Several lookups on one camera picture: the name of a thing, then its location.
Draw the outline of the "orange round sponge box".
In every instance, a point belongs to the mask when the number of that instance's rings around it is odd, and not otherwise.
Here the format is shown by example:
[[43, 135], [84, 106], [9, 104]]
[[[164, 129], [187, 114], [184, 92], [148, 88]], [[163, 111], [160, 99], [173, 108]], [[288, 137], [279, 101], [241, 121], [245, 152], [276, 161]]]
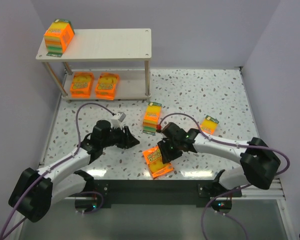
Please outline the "orange round sponge box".
[[118, 74], [102, 72], [94, 89], [95, 96], [98, 99], [113, 101], [119, 82], [120, 76]]
[[73, 98], [89, 98], [94, 79], [92, 72], [76, 72], [70, 85], [71, 96]]
[[171, 163], [163, 163], [162, 154], [158, 146], [147, 149], [142, 154], [153, 179], [174, 171]]

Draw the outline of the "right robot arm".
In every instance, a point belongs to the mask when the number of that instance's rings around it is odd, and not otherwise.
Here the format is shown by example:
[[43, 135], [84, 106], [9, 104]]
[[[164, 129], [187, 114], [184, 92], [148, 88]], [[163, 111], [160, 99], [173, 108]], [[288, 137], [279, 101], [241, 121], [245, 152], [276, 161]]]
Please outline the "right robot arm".
[[210, 154], [231, 160], [238, 167], [231, 170], [220, 170], [206, 191], [212, 196], [223, 194], [235, 188], [252, 185], [261, 190], [270, 188], [280, 159], [260, 138], [250, 141], [234, 141], [212, 138], [199, 129], [183, 130], [170, 122], [162, 130], [163, 138], [158, 148], [164, 164], [180, 158], [185, 152]]

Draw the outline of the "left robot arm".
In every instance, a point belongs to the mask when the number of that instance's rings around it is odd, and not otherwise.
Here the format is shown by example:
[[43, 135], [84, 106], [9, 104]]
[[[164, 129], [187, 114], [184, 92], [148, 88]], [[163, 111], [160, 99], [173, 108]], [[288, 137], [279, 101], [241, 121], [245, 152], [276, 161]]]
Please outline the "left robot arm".
[[24, 170], [8, 200], [8, 204], [33, 223], [41, 220], [52, 204], [70, 195], [92, 194], [94, 178], [82, 168], [97, 160], [103, 150], [116, 146], [130, 149], [140, 144], [128, 126], [112, 127], [99, 120], [71, 153], [54, 164], [34, 170]]

